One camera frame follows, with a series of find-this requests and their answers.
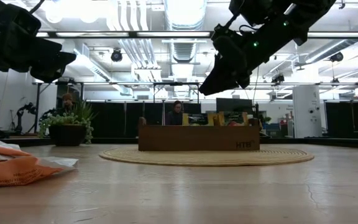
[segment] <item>table surface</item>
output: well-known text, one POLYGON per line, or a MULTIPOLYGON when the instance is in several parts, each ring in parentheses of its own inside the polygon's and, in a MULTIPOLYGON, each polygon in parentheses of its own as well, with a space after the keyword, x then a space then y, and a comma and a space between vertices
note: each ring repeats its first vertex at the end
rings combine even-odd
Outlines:
POLYGON ((279 166, 173 167, 98 156, 112 145, 23 148, 77 158, 78 170, 0 187, 0 224, 358 223, 358 149, 282 146, 316 157, 279 166))

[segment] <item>round jute rug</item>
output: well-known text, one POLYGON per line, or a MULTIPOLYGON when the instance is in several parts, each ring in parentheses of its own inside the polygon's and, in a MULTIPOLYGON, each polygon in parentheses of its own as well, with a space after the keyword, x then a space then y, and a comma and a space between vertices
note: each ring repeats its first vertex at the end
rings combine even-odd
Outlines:
POLYGON ((309 161, 314 155, 297 149, 260 146, 259 151, 148 151, 137 146, 104 151, 102 158, 139 164, 167 166, 255 166, 309 161))

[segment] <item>ceiling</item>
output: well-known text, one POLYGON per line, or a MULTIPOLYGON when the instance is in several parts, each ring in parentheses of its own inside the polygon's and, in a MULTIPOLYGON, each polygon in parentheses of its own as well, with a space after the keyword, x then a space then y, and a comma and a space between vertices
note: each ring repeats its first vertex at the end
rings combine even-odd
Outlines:
MULTIPOLYGON (((80 7, 86 0, 78 0, 76 8, 71 9, 73 12, 66 12, 66 16, 58 23, 51 23, 45 16, 51 5, 51 1, 46 1, 43 6, 36 12, 36 16, 42 21, 42 30, 59 30, 59 31, 85 31, 85 30, 109 30, 106 23, 106 18, 112 12, 107 7, 108 1, 90 1, 86 7, 80 7), (92 23, 83 22, 80 17, 84 14, 95 14, 99 18, 92 23)), ((140 26, 139 20, 139 4, 137 3, 137 21, 140 26)), ((4 1, 8 3, 17 4, 21 7, 32 8, 38 1, 4 1)), ((310 31, 358 31, 358 1, 347 1, 344 9, 339 9, 341 2, 338 1, 331 10, 320 19, 310 31)), ((127 21, 130 23, 130 1, 127 2, 127 21)), ((165 26, 165 13, 163 0, 147 0, 147 26, 150 30, 166 30, 165 26)), ((220 23, 225 24, 232 16, 228 9, 228 0, 207 0, 206 13, 203 22, 203 30, 213 30, 214 27, 220 23)), ((183 16, 186 15, 186 8, 184 8, 183 16)), ((233 22, 231 29, 238 29, 242 24, 247 24, 246 21, 239 17, 233 22)), ((177 78, 172 73, 172 57, 170 55, 170 45, 162 43, 163 39, 151 39, 152 48, 154 50, 155 58, 158 66, 161 68, 161 77, 164 78, 177 78)), ((213 68, 213 59, 215 49, 210 40, 205 40, 205 43, 198 44, 195 60, 193 61, 195 66, 192 71, 192 76, 197 77, 198 80, 202 80, 208 75, 213 68)), ((262 64, 258 70, 253 72, 251 76, 252 82, 262 82, 267 80, 271 81, 271 77, 276 73, 283 73, 286 77, 286 82, 305 82, 308 81, 307 76, 310 75, 314 80, 319 82, 330 82, 332 76, 345 77, 340 79, 341 82, 358 82, 358 73, 352 75, 352 72, 358 72, 358 42, 350 47, 342 49, 341 52, 344 55, 342 62, 331 63, 329 61, 320 60, 312 65, 306 65, 302 71, 298 71, 299 67, 293 66, 295 62, 304 62, 303 58, 321 47, 332 44, 334 41, 340 40, 325 40, 325 39, 311 39, 302 46, 297 46, 294 42, 288 43, 282 49, 280 49, 274 56, 270 58, 270 61, 262 64), (289 66, 281 66, 285 60, 292 59, 292 63, 289 66)), ((133 81, 134 76, 131 75, 132 62, 126 55, 126 52, 122 50, 123 60, 121 62, 112 62, 110 59, 111 51, 113 48, 121 48, 122 46, 117 39, 76 39, 72 40, 77 49, 80 49, 83 44, 87 45, 90 49, 89 57, 95 61, 101 69, 108 72, 112 78, 118 81, 133 81)), ((95 75, 89 68, 84 66, 84 63, 77 60, 70 64, 67 68, 65 76, 75 77, 78 81, 94 82, 99 81, 95 79, 95 75)))

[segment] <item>dark hair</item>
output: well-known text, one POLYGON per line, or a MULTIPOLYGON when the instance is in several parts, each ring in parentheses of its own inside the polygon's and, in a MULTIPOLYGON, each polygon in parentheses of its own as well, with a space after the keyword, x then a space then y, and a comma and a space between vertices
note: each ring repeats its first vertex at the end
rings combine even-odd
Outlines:
POLYGON ((173 103, 173 107, 175 108, 178 104, 181 105, 181 102, 179 100, 176 100, 174 103, 173 103))

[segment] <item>white pillar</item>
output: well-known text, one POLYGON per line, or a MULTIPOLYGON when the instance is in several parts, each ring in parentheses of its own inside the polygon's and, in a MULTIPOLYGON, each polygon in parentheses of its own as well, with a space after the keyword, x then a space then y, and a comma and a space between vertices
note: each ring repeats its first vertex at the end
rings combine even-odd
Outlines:
POLYGON ((300 85, 293 89, 295 137, 320 137, 321 113, 318 86, 300 85))

